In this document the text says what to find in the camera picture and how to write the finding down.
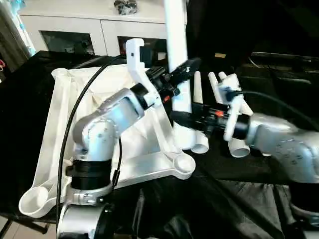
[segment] glass cabinet door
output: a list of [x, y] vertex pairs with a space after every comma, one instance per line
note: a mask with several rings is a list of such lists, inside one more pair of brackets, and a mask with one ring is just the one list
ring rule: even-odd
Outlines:
[[107, 55], [100, 20], [21, 16], [36, 51]]
[[144, 39], [146, 48], [152, 51], [152, 57], [166, 57], [166, 27], [164, 23], [102, 21], [106, 49], [109, 56], [125, 53], [125, 43], [131, 38]]
[[49, 51], [95, 55], [89, 33], [40, 31]]

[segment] vertical white pole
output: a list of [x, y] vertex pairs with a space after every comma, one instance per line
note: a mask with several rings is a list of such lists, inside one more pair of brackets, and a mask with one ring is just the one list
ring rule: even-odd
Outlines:
[[[172, 72], [180, 64], [188, 59], [184, 0], [164, 0], [166, 31], [167, 31], [167, 52], [169, 71]], [[180, 94], [172, 100], [174, 111], [191, 113], [191, 96], [189, 80], [179, 84]], [[182, 149], [190, 149], [195, 145], [195, 131], [174, 122], [173, 133], [175, 142]]]

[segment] shelf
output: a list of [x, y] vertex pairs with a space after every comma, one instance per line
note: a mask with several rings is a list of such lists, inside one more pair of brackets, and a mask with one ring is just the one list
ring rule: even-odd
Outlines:
[[137, 13], [119, 15], [114, 8], [113, 0], [28, 0], [20, 15], [165, 23], [163, 0], [137, 2]]

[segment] white tube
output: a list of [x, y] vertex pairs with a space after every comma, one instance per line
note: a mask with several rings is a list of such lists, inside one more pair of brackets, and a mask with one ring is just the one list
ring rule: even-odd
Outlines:
[[252, 116], [254, 113], [245, 100], [243, 101], [243, 104], [241, 105], [240, 112], [249, 116]]
[[223, 71], [219, 72], [218, 76], [221, 80], [224, 80], [225, 78], [227, 78], [227, 75]]
[[[164, 0], [167, 52], [169, 71], [172, 72], [188, 59], [185, 33], [184, 0]], [[191, 113], [190, 82], [178, 86], [180, 94], [173, 97], [172, 109]], [[174, 122], [173, 134], [176, 144], [182, 149], [190, 149], [195, 144], [195, 131]]]
[[[194, 75], [194, 102], [203, 103], [203, 93], [201, 88], [200, 72], [196, 71]], [[195, 146], [191, 148], [194, 153], [206, 153], [209, 150], [208, 138], [200, 131], [196, 131]]]
[[199, 71], [196, 71], [194, 75], [194, 102], [203, 103], [203, 92], [201, 89], [201, 76]]
[[229, 152], [234, 158], [243, 158], [250, 153], [250, 148], [246, 145], [245, 141], [232, 138], [228, 142]]
[[216, 102], [219, 104], [223, 104], [223, 98], [221, 97], [221, 94], [220, 94], [219, 88], [218, 88], [218, 80], [217, 80], [214, 72], [210, 72], [208, 74], [208, 77], [209, 77], [210, 85], [211, 85], [213, 92], [214, 92]]

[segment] red light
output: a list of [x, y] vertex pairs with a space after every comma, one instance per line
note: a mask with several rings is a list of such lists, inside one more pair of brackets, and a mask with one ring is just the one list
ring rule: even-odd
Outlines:
[[170, 100], [170, 96], [166, 96], [165, 98], [164, 98], [164, 102], [167, 102], [167, 101], [169, 101]]
[[224, 112], [223, 111], [216, 111], [217, 117], [224, 117]]

